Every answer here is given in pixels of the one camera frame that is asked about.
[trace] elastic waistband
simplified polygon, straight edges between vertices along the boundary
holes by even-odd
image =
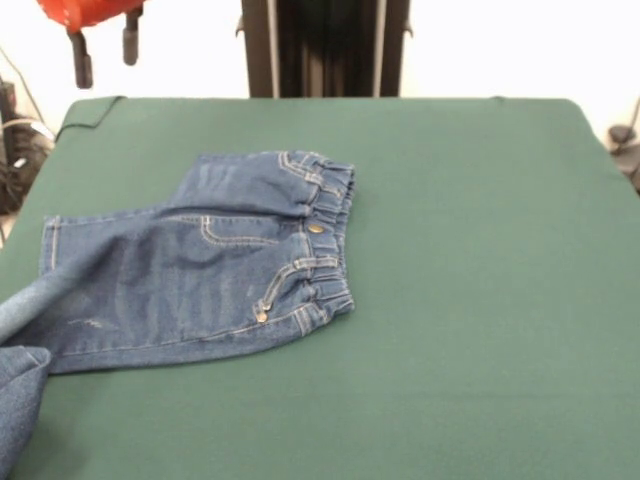
[[[289,167],[300,169],[317,185],[308,204],[304,228],[309,257],[317,265],[309,282],[316,290],[315,303],[324,323],[354,309],[347,283],[344,254],[347,221],[354,194],[354,167],[334,163],[309,152],[283,152]]]

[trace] metal button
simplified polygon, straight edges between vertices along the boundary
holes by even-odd
[[[324,232],[324,227],[322,227],[320,225],[313,224],[313,225],[309,225],[308,228],[309,228],[309,231],[311,233],[322,233],[322,232]]]

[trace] jeans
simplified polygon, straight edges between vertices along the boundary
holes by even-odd
[[[0,306],[0,478],[47,373],[245,355],[352,310],[353,173],[315,153],[202,156],[164,204],[46,219],[40,277]]]

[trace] green cloth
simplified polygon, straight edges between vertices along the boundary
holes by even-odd
[[[52,377],[16,480],[636,479],[640,202],[563,100],[74,105],[0,254],[45,214],[166,199],[203,152],[356,165],[355,313],[270,352]]]

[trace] white background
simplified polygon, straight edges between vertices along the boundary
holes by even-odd
[[[604,140],[640,94],[638,0],[412,0],[411,10],[403,96],[569,98]],[[80,98],[248,97],[244,39],[234,37],[240,13],[240,0],[147,2],[133,68],[122,62],[122,17],[85,29],[90,91],[75,88],[70,42],[36,0],[0,0],[0,45],[57,129]],[[0,72],[16,80],[2,59]]]

